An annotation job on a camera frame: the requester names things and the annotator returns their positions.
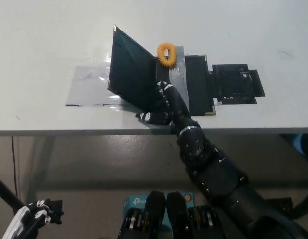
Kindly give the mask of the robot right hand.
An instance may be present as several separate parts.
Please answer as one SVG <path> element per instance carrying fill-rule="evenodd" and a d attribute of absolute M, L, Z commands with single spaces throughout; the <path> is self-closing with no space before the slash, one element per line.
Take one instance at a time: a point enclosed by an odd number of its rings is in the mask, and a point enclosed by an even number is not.
<path fill-rule="evenodd" d="M 154 93 L 154 107 L 151 112 L 137 113 L 138 120 L 151 125 L 174 125 L 174 133 L 182 134 L 185 130 L 201 128 L 192 120 L 190 112 L 174 85 L 159 81 Z"/>

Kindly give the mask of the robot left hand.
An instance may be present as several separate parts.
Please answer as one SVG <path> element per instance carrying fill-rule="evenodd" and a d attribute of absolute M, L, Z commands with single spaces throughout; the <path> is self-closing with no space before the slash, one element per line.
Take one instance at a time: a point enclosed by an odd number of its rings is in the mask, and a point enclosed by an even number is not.
<path fill-rule="evenodd" d="M 2 239 L 35 239 L 47 224 L 62 223 L 63 201 L 38 200 L 21 207 L 7 227 Z"/>

